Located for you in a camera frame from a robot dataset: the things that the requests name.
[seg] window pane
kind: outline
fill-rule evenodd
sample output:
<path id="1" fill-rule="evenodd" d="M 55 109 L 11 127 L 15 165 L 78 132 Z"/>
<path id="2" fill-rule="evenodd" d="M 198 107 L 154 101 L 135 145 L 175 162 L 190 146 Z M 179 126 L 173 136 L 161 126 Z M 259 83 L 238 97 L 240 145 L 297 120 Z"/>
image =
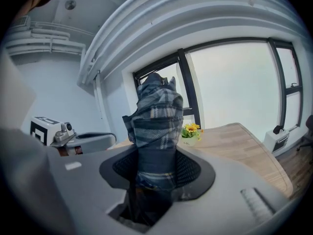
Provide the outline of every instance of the window pane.
<path id="1" fill-rule="evenodd" d="M 182 79 L 181 71 L 179 68 L 179 64 L 172 64 L 168 67 L 165 67 L 159 71 L 157 71 L 161 77 L 167 77 L 167 80 L 170 82 L 172 77 L 175 77 L 176 79 L 176 91 L 182 96 L 182 99 L 184 101 L 183 107 L 184 108 L 189 108 L 189 103 L 188 103 L 188 98 L 187 98 L 187 93 L 186 93 L 186 88 L 184 81 Z M 140 83 L 142 84 L 147 78 L 141 79 Z"/>
<path id="2" fill-rule="evenodd" d="M 300 112 L 300 92 L 287 95 L 286 120 L 284 128 L 293 128 L 298 123 Z"/>
<path id="3" fill-rule="evenodd" d="M 279 116 L 276 67 L 266 43 L 239 43 L 191 52 L 205 126 L 239 122 L 260 141 Z"/>
<path id="4" fill-rule="evenodd" d="M 182 125 L 184 126 L 185 124 L 191 124 L 191 123 L 195 123 L 195 116 L 194 115 L 184 116 Z"/>
<path id="5" fill-rule="evenodd" d="M 286 88 L 290 88 L 292 83 L 296 83 L 293 86 L 299 85 L 297 68 L 294 63 L 292 51 L 283 48 L 277 48 L 277 51 L 284 70 Z"/>

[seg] white ceiling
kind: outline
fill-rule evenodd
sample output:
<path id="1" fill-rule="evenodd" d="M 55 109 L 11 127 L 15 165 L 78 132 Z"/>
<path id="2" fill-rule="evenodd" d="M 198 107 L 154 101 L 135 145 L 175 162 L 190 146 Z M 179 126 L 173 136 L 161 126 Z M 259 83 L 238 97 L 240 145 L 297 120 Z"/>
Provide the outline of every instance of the white ceiling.
<path id="1" fill-rule="evenodd" d="M 75 0 L 76 7 L 66 10 L 67 0 L 51 0 L 48 4 L 33 9 L 31 21 L 49 22 L 71 26 L 95 35 L 106 19 L 126 0 Z M 71 40 L 89 45 L 93 36 L 70 30 Z"/>

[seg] chair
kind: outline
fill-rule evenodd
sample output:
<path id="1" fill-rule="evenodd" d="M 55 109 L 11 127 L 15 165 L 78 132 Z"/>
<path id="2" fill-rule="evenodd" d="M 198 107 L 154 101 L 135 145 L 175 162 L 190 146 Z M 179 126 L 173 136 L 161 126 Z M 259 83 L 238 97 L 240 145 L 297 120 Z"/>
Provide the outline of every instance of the chair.
<path id="1" fill-rule="evenodd" d="M 311 131 L 311 136 L 312 136 L 312 132 L 313 132 L 313 115 L 310 115 L 308 120 L 306 121 L 305 125 L 307 126 L 307 128 L 309 129 L 309 131 Z M 299 151 L 302 147 L 308 147 L 310 146 L 311 148 L 313 148 L 313 141 L 309 138 L 303 137 L 302 140 L 307 140 L 308 143 L 306 144 L 302 144 L 297 148 L 297 151 Z"/>

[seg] potted plant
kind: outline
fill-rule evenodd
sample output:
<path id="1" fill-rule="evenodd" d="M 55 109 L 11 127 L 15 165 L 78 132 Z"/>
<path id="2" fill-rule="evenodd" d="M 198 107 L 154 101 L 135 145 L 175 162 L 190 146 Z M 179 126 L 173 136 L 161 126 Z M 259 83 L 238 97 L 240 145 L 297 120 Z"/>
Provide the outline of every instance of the potted plant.
<path id="1" fill-rule="evenodd" d="M 183 126 L 180 134 L 181 139 L 185 145 L 192 147 L 196 144 L 197 141 L 201 140 L 200 131 L 198 131 L 199 128 L 200 126 L 195 123 L 186 124 Z"/>

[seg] wooden floor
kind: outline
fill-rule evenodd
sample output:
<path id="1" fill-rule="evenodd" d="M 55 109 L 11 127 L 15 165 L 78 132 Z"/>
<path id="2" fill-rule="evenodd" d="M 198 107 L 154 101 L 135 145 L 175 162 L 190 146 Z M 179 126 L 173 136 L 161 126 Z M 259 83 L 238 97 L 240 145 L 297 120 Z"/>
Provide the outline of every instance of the wooden floor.
<path id="1" fill-rule="evenodd" d="M 312 160 L 312 149 L 303 147 L 297 152 L 299 145 L 276 157 L 292 182 L 293 193 L 290 199 L 300 197 L 305 192 L 313 174 L 313 164 L 309 164 Z"/>

